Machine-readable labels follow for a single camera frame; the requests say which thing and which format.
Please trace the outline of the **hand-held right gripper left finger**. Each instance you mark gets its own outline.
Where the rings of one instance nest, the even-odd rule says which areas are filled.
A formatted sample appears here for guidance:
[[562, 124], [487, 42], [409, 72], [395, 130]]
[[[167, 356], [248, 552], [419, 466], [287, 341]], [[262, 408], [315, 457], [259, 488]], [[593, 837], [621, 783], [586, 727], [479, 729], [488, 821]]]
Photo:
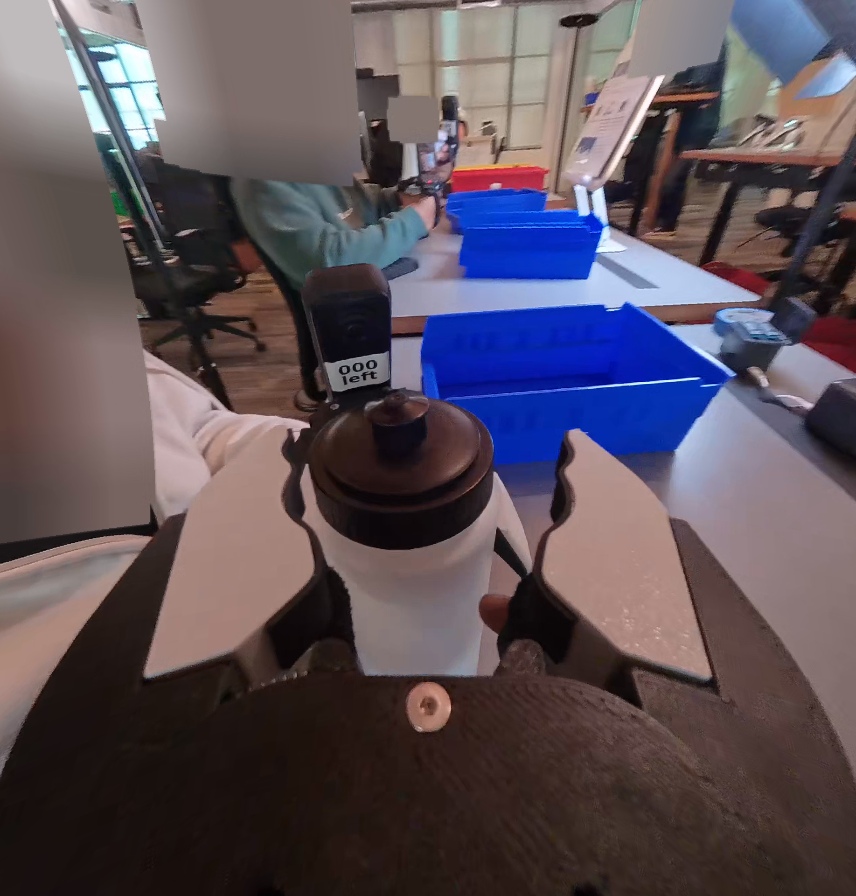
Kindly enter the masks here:
[[190, 505], [153, 630], [144, 677], [227, 665], [265, 686], [328, 626], [327, 566], [301, 519], [294, 438], [248, 444]]

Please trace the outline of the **black office chair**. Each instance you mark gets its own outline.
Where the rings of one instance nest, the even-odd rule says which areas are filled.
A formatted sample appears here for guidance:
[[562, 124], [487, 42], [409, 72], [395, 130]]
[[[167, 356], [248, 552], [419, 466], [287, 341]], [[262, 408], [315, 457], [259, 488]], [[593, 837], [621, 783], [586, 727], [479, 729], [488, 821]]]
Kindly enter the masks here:
[[[781, 256], [789, 258], [794, 253], [807, 220], [813, 209], [793, 204], [761, 209], [755, 215], [755, 223], [767, 231], [775, 231], [786, 241]], [[847, 238], [847, 228], [837, 217], [830, 219], [816, 245], [829, 245]]]
[[142, 300], [157, 319], [172, 320], [175, 328], [147, 347], [161, 358], [165, 345], [186, 340], [189, 364], [203, 365], [208, 343], [216, 332], [239, 337], [256, 351], [267, 346], [249, 316], [216, 315], [213, 299], [235, 293], [261, 266], [231, 206], [224, 178], [150, 159], [153, 199], [165, 229], [169, 257], [166, 277], [145, 261], [133, 275], [142, 287]]

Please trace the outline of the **black ribbed bottle lid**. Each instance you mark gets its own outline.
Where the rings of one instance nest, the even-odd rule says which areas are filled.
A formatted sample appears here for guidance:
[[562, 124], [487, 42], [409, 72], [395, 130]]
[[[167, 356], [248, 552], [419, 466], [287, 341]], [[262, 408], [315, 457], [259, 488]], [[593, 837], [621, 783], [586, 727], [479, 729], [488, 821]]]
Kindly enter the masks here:
[[494, 449], [466, 409], [406, 389], [334, 414], [307, 452], [322, 518], [347, 539], [414, 550], [452, 539], [489, 507]]

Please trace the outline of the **dark cloth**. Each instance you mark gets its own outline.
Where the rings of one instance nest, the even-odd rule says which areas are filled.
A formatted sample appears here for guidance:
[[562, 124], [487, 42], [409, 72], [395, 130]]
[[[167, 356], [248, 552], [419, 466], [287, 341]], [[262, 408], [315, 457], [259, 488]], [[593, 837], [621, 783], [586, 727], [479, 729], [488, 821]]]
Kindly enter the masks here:
[[41, 554], [63, 546], [73, 546], [87, 541], [122, 536], [153, 536], [160, 528], [160, 523], [150, 508], [149, 521], [143, 525], [127, 526], [122, 528], [74, 532], [63, 535], [46, 536], [40, 539], [24, 539], [12, 542], [0, 543], [0, 565]]

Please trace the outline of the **dark battery charger case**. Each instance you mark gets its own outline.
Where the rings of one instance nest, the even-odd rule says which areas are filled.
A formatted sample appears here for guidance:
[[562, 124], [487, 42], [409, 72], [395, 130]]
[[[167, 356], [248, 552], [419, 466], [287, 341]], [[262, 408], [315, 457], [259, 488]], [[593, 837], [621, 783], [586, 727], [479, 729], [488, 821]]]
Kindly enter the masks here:
[[769, 321], [739, 320], [725, 330], [720, 356], [737, 374], [752, 367], [766, 372], [780, 351], [792, 344], [792, 339]]

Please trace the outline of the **white plastic bottle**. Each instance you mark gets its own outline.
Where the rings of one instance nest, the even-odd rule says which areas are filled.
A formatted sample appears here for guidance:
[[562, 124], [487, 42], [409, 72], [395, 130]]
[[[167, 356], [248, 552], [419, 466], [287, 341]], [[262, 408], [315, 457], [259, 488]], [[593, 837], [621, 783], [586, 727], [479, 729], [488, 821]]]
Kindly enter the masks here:
[[487, 508], [451, 539], [412, 550], [361, 545], [336, 532], [317, 507], [310, 471], [301, 482], [303, 519], [352, 608], [356, 652], [370, 676], [474, 677], [498, 529], [500, 488]]

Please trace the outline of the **blue handheld device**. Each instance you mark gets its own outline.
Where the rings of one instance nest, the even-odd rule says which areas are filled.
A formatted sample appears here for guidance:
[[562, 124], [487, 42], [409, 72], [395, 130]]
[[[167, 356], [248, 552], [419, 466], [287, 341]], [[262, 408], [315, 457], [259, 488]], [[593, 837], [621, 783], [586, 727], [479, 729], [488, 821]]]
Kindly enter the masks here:
[[818, 314], [798, 297], [782, 297], [772, 306], [771, 325], [791, 344], [797, 344], [818, 319]]

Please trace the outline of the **blue plastic bin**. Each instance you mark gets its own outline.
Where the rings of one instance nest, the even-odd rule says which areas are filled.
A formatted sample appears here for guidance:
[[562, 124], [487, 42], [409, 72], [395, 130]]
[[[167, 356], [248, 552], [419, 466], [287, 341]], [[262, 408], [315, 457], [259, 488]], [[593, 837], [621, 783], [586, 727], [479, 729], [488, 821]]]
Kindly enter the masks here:
[[556, 460], [580, 430], [613, 455], [675, 451], [734, 377], [625, 303], [434, 315], [422, 390], [489, 430], [497, 464]]
[[586, 280], [603, 224], [576, 210], [536, 210], [479, 213], [460, 228], [467, 279]]
[[460, 235], [480, 218], [545, 210], [547, 194], [534, 189], [501, 188], [451, 193], [445, 203], [445, 217], [451, 233]]

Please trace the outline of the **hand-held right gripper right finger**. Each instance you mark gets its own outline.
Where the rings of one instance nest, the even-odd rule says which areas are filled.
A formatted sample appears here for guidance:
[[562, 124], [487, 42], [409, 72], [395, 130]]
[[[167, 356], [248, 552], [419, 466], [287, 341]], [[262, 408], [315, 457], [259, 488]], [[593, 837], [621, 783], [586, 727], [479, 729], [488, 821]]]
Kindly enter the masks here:
[[694, 685], [713, 668], [668, 511], [643, 480], [580, 430], [557, 469], [562, 509], [534, 574], [574, 618], [564, 669], [597, 685], [642, 668]]

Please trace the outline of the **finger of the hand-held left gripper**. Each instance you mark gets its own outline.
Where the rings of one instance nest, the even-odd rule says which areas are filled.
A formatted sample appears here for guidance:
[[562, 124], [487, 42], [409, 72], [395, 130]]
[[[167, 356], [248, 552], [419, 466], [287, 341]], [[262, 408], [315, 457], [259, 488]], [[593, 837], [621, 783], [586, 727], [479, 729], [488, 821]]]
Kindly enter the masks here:
[[521, 526], [497, 527], [493, 551], [519, 579], [532, 572], [530, 545]]

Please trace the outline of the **red plastic bin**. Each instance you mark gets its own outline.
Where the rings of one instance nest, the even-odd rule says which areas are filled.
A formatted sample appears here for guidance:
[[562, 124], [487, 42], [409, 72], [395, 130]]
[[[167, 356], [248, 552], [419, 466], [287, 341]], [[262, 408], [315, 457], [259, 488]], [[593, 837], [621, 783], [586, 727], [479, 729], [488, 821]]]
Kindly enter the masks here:
[[509, 190], [543, 191], [549, 170], [542, 166], [493, 164], [457, 167], [453, 170], [451, 193]]

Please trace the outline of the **blue tape roll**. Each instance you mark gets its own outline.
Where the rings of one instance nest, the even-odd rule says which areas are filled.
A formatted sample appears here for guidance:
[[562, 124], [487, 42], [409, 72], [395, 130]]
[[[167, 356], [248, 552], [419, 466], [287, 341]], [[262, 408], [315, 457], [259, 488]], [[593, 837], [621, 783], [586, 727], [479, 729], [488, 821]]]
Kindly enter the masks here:
[[731, 329], [741, 324], [754, 327], [769, 325], [772, 311], [762, 308], [724, 308], [713, 318], [713, 332], [723, 338]]

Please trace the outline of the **black tripod stand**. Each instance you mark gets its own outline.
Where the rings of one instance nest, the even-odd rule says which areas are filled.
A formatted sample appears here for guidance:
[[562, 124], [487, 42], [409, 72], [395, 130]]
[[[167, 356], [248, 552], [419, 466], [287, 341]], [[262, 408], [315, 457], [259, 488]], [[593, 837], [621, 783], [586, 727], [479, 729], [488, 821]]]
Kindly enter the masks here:
[[797, 295], [796, 287], [800, 284], [800, 276], [807, 264], [807, 259], [818, 244], [819, 239], [823, 236], [825, 228], [837, 208], [842, 191], [855, 170], [856, 133], [849, 141], [849, 145], [843, 152], [839, 162], [833, 168], [833, 172], [829, 175], [825, 186], [818, 195], [813, 211], [807, 218], [807, 223], [801, 232], [800, 239], [792, 255], [792, 261], [781, 276], [779, 286], [772, 297], [769, 306], [771, 311], [780, 311], [789, 298]]

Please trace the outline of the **white panel studio light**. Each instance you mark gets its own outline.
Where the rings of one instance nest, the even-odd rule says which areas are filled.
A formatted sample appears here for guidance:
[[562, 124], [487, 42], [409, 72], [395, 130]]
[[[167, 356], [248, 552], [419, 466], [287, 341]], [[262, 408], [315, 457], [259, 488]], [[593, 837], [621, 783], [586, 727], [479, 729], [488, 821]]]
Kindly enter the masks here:
[[800, 98], [836, 95], [856, 79], [856, 1], [736, 1], [731, 25], [785, 87], [825, 62]]

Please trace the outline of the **dark grey box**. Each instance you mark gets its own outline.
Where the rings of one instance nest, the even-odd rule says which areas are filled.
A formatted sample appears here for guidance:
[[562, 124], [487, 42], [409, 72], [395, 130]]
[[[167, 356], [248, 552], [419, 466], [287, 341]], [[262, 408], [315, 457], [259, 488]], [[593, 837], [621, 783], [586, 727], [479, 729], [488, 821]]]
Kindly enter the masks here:
[[821, 441], [856, 459], [856, 377], [829, 384], [804, 424]]

